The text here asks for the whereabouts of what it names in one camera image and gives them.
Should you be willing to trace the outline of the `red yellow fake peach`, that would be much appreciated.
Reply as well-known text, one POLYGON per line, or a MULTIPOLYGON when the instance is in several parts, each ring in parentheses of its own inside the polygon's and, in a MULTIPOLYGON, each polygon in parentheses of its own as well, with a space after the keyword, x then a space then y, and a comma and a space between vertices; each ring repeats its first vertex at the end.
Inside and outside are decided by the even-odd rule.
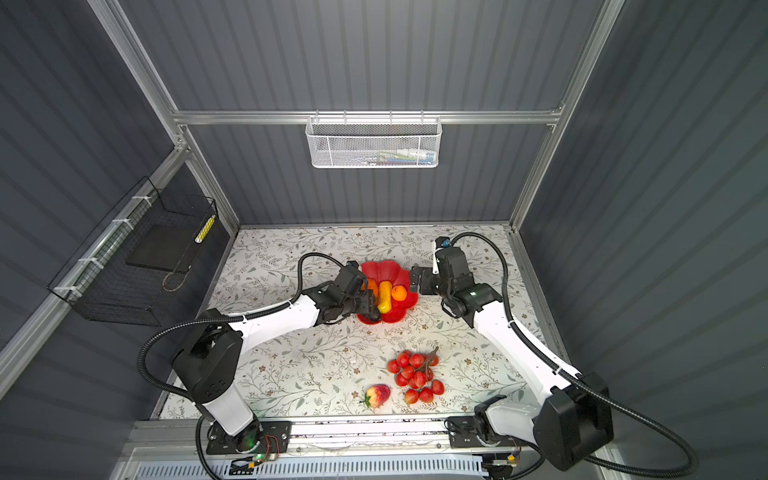
POLYGON ((381 407, 391 396, 391 389, 384 384, 369 387, 363 397, 363 404, 369 409, 381 407))

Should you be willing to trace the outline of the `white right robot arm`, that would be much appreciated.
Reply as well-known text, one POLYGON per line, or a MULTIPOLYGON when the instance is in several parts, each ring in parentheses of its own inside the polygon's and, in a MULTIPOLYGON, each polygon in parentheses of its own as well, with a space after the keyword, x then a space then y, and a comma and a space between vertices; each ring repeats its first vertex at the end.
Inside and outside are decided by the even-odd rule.
POLYGON ((502 295, 475 281, 464 252, 448 238, 436 240, 432 266, 411 269, 410 288, 440 296, 443 311, 489 340, 534 394, 534 406, 504 395, 478 404, 473 430, 479 442, 525 441, 545 461, 566 471, 613 441, 610 408, 564 379, 565 374, 580 373, 508 315, 502 295))

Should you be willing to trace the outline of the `red fake cherry tomato bunch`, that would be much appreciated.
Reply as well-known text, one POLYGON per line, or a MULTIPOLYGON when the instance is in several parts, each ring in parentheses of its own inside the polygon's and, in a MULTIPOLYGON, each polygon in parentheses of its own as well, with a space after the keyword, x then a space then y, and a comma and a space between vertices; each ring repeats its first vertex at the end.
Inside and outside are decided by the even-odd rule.
POLYGON ((438 351, 437 347, 428 353, 403 350, 387 361, 386 370, 394 376, 395 384, 405 389, 403 396, 407 406, 432 403, 446 393, 445 384, 434 372, 439 364, 438 351))

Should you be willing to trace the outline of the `orange fake fruit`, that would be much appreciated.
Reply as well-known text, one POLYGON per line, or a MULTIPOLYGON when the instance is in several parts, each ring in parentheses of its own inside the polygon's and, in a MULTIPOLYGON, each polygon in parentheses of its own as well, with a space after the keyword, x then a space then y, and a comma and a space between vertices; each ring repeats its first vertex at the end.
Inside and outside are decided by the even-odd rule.
POLYGON ((391 290, 391 298, 397 302, 403 302, 407 299, 409 291, 402 285, 395 285, 391 290))

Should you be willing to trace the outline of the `yellow fake squash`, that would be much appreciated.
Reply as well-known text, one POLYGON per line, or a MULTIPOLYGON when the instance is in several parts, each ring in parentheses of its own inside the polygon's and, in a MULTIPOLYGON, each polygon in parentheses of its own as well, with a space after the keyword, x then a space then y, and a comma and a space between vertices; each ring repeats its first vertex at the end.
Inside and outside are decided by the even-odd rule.
POLYGON ((393 309, 394 300, 391 298, 393 284, 390 281, 382 281, 378 284, 377 308, 381 315, 389 314, 393 309))

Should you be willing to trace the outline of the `red flower-shaped fruit bowl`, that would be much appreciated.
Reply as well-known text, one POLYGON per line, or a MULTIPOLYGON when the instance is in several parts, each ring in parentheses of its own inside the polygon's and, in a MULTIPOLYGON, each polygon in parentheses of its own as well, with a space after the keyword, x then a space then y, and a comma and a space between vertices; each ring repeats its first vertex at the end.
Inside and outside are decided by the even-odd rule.
POLYGON ((418 302, 418 294, 410 291, 409 272, 393 260, 369 261, 362 264, 362 272, 368 279, 377 301, 379 320, 371 320, 358 314, 357 319, 366 325, 394 324, 403 320, 418 302))

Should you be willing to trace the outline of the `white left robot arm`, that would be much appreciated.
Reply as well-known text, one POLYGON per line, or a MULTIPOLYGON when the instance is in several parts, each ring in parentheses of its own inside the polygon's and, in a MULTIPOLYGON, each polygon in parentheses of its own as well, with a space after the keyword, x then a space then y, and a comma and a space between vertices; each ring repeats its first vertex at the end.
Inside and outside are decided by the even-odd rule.
POLYGON ((350 315, 380 318, 375 295, 358 263, 343 265, 335 279, 299 292, 294 300, 241 316, 193 325, 172 369, 191 401, 220 428, 220 438, 239 453, 267 447, 267 434, 235 385, 243 354, 294 331, 330 325, 350 315))

